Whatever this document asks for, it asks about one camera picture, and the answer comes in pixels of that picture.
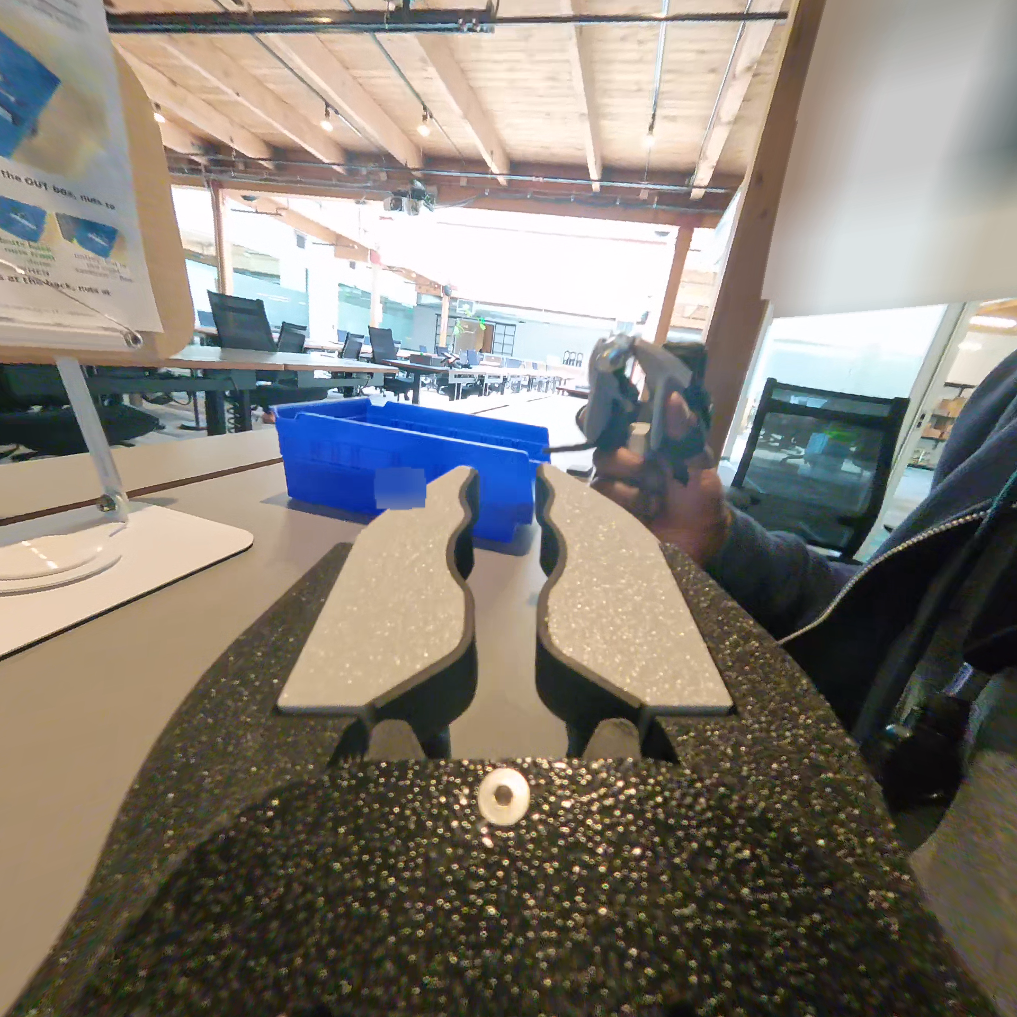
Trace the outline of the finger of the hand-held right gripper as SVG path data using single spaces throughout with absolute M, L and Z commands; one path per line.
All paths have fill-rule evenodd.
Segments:
M 632 426 L 646 422 L 645 401 L 643 399 L 642 381 L 636 375 L 638 360 L 632 351 L 623 358 L 623 362 L 615 370 L 617 381 L 619 409 L 619 428 L 621 433 L 629 433 Z
M 629 434 L 620 432 L 618 409 L 615 373 L 594 374 L 592 379 L 589 375 L 587 403 L 578 410 L 575 420 L 582 440 L 572 444 L 551 444 L 544 448 L 544 453 L 548 456 L 588 450 L 614 453 L 622 448 L 627 443 Z

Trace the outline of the large blue plastic bin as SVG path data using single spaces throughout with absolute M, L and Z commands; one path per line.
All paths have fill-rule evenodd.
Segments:
M 545 427 L 369 398 L 287 404 L 274 410 L 291 499 L 348 515 L 378 515 L 376 477 L 415 469 L 429 483 L 466 466 L 479 476 L 474 534 L 511 544 L 533 521 Z

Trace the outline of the person's torso in zip hoodie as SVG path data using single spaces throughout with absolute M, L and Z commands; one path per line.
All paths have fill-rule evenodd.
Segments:
M 967 400 L 928 497 L 783 647 L 892 816 L 947 807 L 1015 669 L 1016 359 Z

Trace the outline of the thin wooden post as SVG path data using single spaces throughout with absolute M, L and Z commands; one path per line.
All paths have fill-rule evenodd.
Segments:
M 677 293 L 680 289 L 680 282 L 687 253 L 693 240 L 693 226 L 681 226 L 675 234 L 672 260 L 654 333 L 653 343 L 656 346 L 663 346 L 668 341 L 668 333 L 671 327 L 671 319 L 674 313 Z

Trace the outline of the long office desk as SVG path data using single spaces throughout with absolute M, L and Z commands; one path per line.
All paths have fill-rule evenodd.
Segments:
M 105 355 L 84 364 L 88 387 L 100 395 L 171 395 L 185 392 L 204 402 L 210 436 L 249 431 L 254 403 L 293 399 L 303 391 L 378 387 L 394 374 L 388 366 L 321 354 L 279 354 L 188 346 L 179 354 L 122 359 Z

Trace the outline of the person's right forearm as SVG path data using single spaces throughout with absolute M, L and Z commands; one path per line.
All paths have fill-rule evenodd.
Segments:
M 729 517 L 727 536 L 705 571 L 776 640 L 820 617 L 861 570 L 795 535 L 767 531 L 738 510 Z

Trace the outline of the person's right hand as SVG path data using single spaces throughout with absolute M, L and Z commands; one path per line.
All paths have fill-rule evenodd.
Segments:
M 687 462 L 686 482 L 665 469 L 655 472 L 629 448 L 595 451 L 593 467 L 592 488 L 637 518 L 659 542 L 678 547 L 703 567 L 719 553 L 732 515 L 709 447 Z

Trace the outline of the black ceiling rail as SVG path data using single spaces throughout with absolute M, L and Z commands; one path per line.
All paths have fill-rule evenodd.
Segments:
M 487 34 L 496 29 L 595 28 L 671 24 L 780 23 L 784 11 L 693 11 L 677 14 L 571 14 L 503 16 L 494 7 L 396 11 L 108 12 L 107 28 L 131 34 Z

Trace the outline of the thick wooden post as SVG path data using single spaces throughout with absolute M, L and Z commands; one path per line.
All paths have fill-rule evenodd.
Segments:
M 762 286 L 807 66 L 825 6 L 824 1 L 791 3 L 790 27 L 755 155 L 747 166 L 743 197 L 705 334 L 705 386 L 713 400 L 708 444 L 718 455 L 731 432 L 769 307 L 762 297 Z

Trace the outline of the wooden clipboard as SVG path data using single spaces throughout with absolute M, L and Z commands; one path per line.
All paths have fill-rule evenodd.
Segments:
M 57 327 L 9 320 L 2 316 L 2 363 L 55 363 L 72 357 L 97 363 L 111 355 L 122 359 L 173 357 L 189 343 L 194 315 L 177 226 L 166 154 L 155 111 L 145 89 L 123 56 L 114 49 L 123 103 L 130 165 L 142 247 L 155 295 L 159 332 L 136 332 L 116 324 L 111 328 Z

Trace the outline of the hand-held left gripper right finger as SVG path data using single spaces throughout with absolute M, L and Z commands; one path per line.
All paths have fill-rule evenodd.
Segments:
M 627 722 L 649 759 L 677 759 L 667 720 L 727 717 L 731 694 L 665 558 L 632 515 L 551 465 L 538 469 L 545 579 L 536 689 L 581 755 L 604 722 Z

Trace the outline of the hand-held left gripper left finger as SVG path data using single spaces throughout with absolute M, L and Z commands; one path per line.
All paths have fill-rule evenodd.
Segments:
M 408 726 L 448 759 L 451 723 L 477 687 L 473 528 L 479 475 L 453 468 L 423 503 L 391 507 L 357 536 L 276 700 L 284 715 Z

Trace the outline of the black mesh office chair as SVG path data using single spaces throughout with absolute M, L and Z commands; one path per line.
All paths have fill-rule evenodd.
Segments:
M 769 531 L 852 561 L 883 505 L 908 407 L 768 378 L 731 502 Z

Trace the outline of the white clipboard stand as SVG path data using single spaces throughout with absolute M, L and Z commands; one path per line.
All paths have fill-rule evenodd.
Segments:
M 96 506 L 2 527 L 1 656 L 246 552 L 251 533 L 168 507 L 131 502 L 83 369 L 56 366 L 102 485 Z

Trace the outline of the row of black office chairs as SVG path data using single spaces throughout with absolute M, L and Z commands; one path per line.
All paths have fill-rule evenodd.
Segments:
M 214 291 L 208 292 L 208 297 L 210 314 L 219 348 L 279 354 L 305 353 L 306 326 L 284 322 L 276 335 L 261 299 L 224 295 Z M 364 338 L 360 334 L 338 330 L 338 352 L 342 354 L 342 358 L 359 362 Z M 309 388 L 301 394 L 297 390 L 296 373 L 257 372 L 256 377 L 271 390 L 270 400 L 260 404 L 264 411 L 273 410 L 276 405 L 326 398 L 325 388 Z M 397 398 L 412 398 L 414 384 L 411 374 L 405 372 L 385 375 L 383 378 L 383 387 Z

